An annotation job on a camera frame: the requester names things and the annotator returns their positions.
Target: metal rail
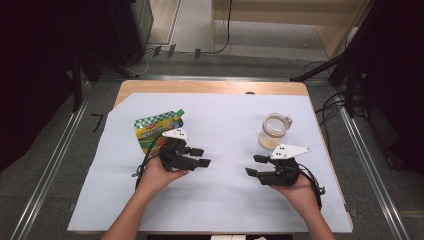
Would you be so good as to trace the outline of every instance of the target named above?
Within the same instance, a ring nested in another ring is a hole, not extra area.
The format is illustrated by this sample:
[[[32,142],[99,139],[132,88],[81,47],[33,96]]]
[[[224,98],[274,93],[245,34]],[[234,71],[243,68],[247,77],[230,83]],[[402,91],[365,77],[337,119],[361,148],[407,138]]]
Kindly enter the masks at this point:
[[[85,98],[80,107],[71,115],[71,118],[66,125],[65,131],[62,133],[62,136],[60,137],[59,142],[56,145],[52,156],[50,157],[50,160],[43,172],[43,175],[40,178],[40,181],[37,184],[37,187],[26,204],[21,218],[19,219],[18,225],[16,226],[15,231],[10,238],[11,240],[26,239],[29,231],[31,230],[32,224],[34,223],[34,220],[41,209],[53,179],[56,176],[57,170],[62,163],[63,156],[65,155],[69,143],[71,142],[75,130],[77,129],[81,120],[81,117],[84,114],[87,101],[91,93],[91,84],[89,82],[86,82],[84,86],[84,92],[86,92]]]
[[[383,179],[380,177],[380,174],[377,170],[377,167],[374,165],[372,157],[368,152],[367,146],[365,145],[362,136],[358,130],[355,119],[350,118],[349,114],[345,109],[340,111],[343,121],[346,124],[346,128],[349,131],[349,134],[352,138],[353,144],[355,145],[356,151],[358,152],[359,159],[362,162],[365,173],[368,176],[371,187],[374,190],[374,193],[377,197],[377,200],[380,204],[381,210],[383,211],[386,221],[392,231],[394,239],[410,239],[408,232],[403,224],[403,221],[400,217],[400,214],[390,197],[386,186],[384,185]]]

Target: black stand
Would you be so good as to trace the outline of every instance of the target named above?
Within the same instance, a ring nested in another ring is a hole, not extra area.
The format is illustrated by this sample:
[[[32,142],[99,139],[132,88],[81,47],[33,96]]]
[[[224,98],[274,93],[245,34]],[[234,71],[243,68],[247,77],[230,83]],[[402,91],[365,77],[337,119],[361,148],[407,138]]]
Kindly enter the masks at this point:
[[[77,51],[72,58],[72,81],[74,84],[74,108],[72,109],[73,112],[75,112],[82,103],[81,69],[90,82],[99,81],[100,72],[94,62],[98,62],[105,65],[106,67],[110,68],[111,70],[125,78],[133,78],[122,68],[102,58],[94,51]]]
[[[300,75],[298,77],[290,78],[291,82],[304,82],[309,78],[317,75],[318,73],[327,70],[332,66],[336,66],[334,71],[331,73],[328,81],[331,86],[339,86],[342,83],[343,79],[349,75],[347,81],[346,89],[346,111],[349,113],[350,117],[353,117],[353,93],[355,89],[355,82],[359,76],[359,62],[361,55],[361,46],[364,43],[364,36],[366,36],[371,28],[371,25],[374,24],[375,19],[377,18],[379,12],[384,8],[384,0],[375,0],[371,11],[365,18],[362,26],[358,29],[358,32],[353,37],[352,41],[347,46],[346,50],[335,58],[329,60],[328,62],[312,69],[311,71]]]

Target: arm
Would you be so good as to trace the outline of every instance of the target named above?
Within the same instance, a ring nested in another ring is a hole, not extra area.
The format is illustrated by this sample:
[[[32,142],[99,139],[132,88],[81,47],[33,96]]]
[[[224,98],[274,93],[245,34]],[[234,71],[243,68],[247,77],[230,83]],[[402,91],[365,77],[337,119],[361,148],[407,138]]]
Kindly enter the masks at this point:
[[[188,171],[167,172],[158,157],[152,158],[144,170],[140,184],[125,205],[121,214],[101,238],[107,239],[135,239],[138,227],[141,224],[147,204],[164,189],[170,182],[186,175]]]
[[[287,198],[305,221],[312,239],[336,239],[318,208],[311,183],[305,176],[299,175],[293,186],[271,186],[271,188]]]

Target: snack bag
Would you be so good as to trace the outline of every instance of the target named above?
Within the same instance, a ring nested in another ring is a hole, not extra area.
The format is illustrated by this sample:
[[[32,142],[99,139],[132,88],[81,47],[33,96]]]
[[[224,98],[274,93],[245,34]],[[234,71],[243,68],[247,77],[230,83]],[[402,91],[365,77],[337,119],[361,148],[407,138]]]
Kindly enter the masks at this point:
[[[177,112],[170,111],[156,116],[138,119],[134,122],[135,135],[144,154],[147,154],[150,145],[163,132],[183,126],[184,122],[181,119],[183,114],[184,111],[180,109]],[[149,157],[155,156],[164,143],[165,137],[159,137],[156,143],[154,143]]]

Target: table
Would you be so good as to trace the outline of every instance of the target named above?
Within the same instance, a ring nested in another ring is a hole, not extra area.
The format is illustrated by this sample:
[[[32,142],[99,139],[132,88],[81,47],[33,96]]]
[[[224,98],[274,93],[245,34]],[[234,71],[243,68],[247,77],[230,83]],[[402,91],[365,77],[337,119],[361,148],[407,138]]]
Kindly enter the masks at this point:
[[[296,159],[307,165],[326,187],[324,217],[333,231],[351,232],[352,222],[344,209],[343,195],[304,84],[184,80],[128,80],[122,84],[68,230],[78,233],[107,230],[131,196],[135,179],[130,175],[142,159],[141,149],[132,139],[132,123],[139,112],[152,116],[155,111],[178,110],[177,106],[184,106],[186,113],[182,118],[189,135],[188,145],[205,149],[204,157],[212,162],[207,169],[196,169],[161,192],[149,204],[139,230],[149,234],[307,231],[303,220],[284,198],[247,176],[244,170],[244,167],[266,170],[252,156],[268,153],[257,142],[256,128],[259,131],[264,113],[276,109],[275,105],[286,106],[293,114],[294,124],[285,136],[285,141],[289,141],[286,143],[302,143],[312,148],[313,155],[304,154]],[[225,116],[247,113],[249,118],[209,119],[211,113],[218,111]],[[215,131],[217,126],[225,131]],[[238,131],[240,126],[245,131]],[[234,129],[239,137],[234,137]],[[128,131],[131,139],[127,139],[124,131]]]
[[[212,52],[215,20],[228,20],[228,9],[229,0],[212,0]],[[231,21],[317,26],[325,51],[333,58],[353,27],[364,18],[366,9],[369,0],[233,0]]]

